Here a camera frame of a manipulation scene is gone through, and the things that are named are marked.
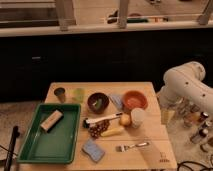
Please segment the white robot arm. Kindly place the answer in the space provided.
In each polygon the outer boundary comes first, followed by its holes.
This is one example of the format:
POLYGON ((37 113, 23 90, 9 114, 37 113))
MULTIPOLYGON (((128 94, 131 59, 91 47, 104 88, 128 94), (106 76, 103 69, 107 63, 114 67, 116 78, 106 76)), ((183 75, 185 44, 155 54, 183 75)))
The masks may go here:
POLYGON ((204 66, 196 61, 164 73, 164 85, 157 93, 162 124, 166 125, 175 113, 188 114, 195 109, 213 116, 213 88, 202 82, 205 75, 204 66))

